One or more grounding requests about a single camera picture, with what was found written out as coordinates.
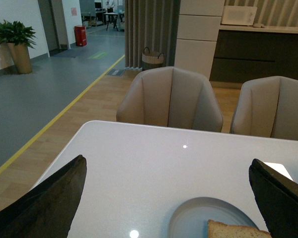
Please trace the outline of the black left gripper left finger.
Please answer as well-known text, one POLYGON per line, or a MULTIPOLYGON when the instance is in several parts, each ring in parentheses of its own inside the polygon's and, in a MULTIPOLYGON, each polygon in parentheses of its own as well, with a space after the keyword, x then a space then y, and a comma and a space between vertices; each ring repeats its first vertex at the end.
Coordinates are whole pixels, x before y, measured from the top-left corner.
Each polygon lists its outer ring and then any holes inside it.
POLYGON ((86 173, 86 158, 78 155, 1 210, 0 238, 66 238, 86 173))

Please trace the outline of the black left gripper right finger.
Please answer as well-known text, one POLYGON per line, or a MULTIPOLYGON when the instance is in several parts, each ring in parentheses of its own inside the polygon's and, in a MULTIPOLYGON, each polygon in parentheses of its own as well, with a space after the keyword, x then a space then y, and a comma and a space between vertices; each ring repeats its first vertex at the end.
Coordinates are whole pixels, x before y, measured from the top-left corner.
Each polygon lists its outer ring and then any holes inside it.
POLYGON ((264 162, 253 159, 249 182, 273 238, 298 238, 298 184, 264 162))

